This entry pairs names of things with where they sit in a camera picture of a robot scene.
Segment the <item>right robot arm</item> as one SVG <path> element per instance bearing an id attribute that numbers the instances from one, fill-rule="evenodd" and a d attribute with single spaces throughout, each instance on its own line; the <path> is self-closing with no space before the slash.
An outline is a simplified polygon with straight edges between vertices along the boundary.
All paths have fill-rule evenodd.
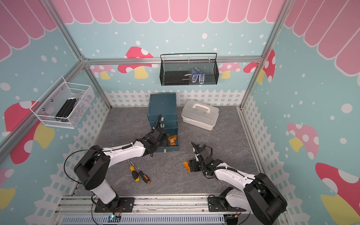
<path id="1" fill-rule="evenodd" d="M 270 178 L 253 175 L 213 159 L 213 150 L 207 145 L 191 142 L 195 159 L 188 162 L 189 172 L 202 172 L 207 179 L 216 179 L 231 185 L 220 196 L 222 207 L 248 210 L 264 225 L 272 225 L 286 210 L 287 201 Z"/>

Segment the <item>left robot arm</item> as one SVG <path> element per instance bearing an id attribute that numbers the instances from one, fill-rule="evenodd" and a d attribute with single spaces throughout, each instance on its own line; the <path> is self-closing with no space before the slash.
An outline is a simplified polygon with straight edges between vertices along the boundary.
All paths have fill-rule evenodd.
<path id="1" fill-rule="evenodd" d="M 153 155 L 166 144 L 167 133 L 161 128 L 161 117 L 161 114 L 157 117 L 151 132 L 134 142 L 110 148 L 92 146 L 74 167 L 74 173 L 84 188 L 95 194 L 107 208 L 115 209 L 121 205 L 118 194 L 106 181 L 108 169 L 132 158 Z"/>

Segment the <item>blue white item in basket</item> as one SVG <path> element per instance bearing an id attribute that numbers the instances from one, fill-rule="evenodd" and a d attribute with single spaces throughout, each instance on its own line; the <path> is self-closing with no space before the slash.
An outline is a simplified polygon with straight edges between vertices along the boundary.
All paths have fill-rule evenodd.
<path id="1" fill-rule="evenodd" d="M 201 85 L 205 83 L 205 73 L 196 67 L 192 69 L 190 74 L 186 74 L 185 77 L 188 77 L 192 83 L 198 82 Z"/>

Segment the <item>black box in white basket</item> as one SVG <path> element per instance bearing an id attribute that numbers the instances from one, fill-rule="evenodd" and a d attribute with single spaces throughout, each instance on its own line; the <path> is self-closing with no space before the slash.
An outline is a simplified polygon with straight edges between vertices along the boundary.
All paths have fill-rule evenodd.
<path id="1" fill-rule="evenodd" d="M 76 98 L 68 98 L 58 113 L 55 115 L 55 120 L 60 122 L 68 122 L 68 117 L 76 105 Z"/>

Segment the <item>orange handled screwdriver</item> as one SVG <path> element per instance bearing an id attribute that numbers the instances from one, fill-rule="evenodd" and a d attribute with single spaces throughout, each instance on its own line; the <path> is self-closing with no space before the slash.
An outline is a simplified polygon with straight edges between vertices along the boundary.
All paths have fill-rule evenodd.
<path id="1" fill-rule="evenodd" d="M 150 184 L 151 180 L 150 178 L 143 173 L 143 171 L 139 170 L 134 164 L 133 164 L 134 168 L 137 170 L 138 174 L 140 175 L 140 177 L 142 178 L 142 180 L 146 183 L 146 184 Z"/>

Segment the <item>white plastic lidded box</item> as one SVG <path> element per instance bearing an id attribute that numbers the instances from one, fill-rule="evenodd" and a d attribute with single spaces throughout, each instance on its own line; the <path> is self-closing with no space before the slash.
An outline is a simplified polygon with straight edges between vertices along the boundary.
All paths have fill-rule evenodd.
<path id="1" fill-rule="evenodd" d="M 185 123 L 212 131 L 219 117 L 219 109 L 189 99 L 181 112 L 181 117 Z"/>

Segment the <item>teal three-drawer cabinet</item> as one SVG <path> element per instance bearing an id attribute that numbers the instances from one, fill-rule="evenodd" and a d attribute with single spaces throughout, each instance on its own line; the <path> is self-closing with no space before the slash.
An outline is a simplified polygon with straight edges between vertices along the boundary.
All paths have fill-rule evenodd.
<path id="1" fill-rule="evenodd" d="M 177 152 L 178 146 L 178 122 L 177 122 L 177 101 L 175 93 L 154 93 L 150 95 L 148 107 L 148 121 L 151 128 L 157 124 L 170 136 L 177 135 L 177 146 L 171 146 L 168 140 L 166 147 L 160 147 L 158 152 Z"/>

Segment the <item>orange cookie packet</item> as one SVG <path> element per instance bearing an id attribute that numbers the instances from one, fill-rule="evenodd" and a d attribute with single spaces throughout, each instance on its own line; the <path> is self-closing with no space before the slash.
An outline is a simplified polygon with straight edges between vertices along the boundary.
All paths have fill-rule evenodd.
<path id="1" fill-rule="evenodd" d="M 171 146 L 177 146 L 177 143 L 176 143 L 176 141 L 177 141 L 177 135 L 170 136 L 170 137 L 168 138 L 168 140 L 169 140 L 169 143 L 170 143 Z"/>
<path id="2" fill-rule="evenodd" d="M 191 169 L 190 169 L 190 166 L 189 166 L 189 162 L 184 162 L 183 165 L 185 166 L 186 170 L 190 173 Z"/>

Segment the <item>yellow handled screwdriver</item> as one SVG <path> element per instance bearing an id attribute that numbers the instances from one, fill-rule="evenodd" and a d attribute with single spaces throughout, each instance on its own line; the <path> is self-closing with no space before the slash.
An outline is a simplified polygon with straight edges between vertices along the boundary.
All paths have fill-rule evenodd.
<path id="1" fill-rule="evenodd" d="M 130 164 L 130 170 L 131 170 L 131 174 L 132 174 L 132 177 L 133 179 L 136 181 L 136 182 L 139 182 L 140 181 L 140 176 L 137 172 L 137 170 L 135 169 L 135 166 L 133 165 L 133 163 L 128 159 L 128 162 Z"/>

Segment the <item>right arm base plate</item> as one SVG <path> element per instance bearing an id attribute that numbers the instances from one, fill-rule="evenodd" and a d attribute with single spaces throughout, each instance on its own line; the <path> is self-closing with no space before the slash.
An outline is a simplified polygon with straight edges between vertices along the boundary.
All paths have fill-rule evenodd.
<path id="1" fill-rule="evenodd" d="M 209 195 L 207 197 L 209 212 L 245 212 L 245 209 L 230 206 L 225 198 Z"/>

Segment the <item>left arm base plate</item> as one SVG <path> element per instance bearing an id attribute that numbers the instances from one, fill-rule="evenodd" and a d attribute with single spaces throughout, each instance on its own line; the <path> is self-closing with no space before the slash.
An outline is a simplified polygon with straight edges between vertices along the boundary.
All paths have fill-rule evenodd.
<path id="1" fill-rule="evenodd" d="M 115 197 L 110 203 L 105 204 L 98 199 L 94 211 L 96 213 L 132 212 L 134 201 L 133 197 Z"/>

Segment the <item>small green circuit board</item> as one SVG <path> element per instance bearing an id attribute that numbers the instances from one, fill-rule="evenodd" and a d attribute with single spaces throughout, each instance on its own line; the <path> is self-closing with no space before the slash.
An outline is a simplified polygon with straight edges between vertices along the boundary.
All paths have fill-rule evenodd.
<path id="1" fill-rule="evenodd" d="M 119 223 L 121 220 L 121 216 L 119 215 L 110 215 L 108 217 L 108 223 Z"/>

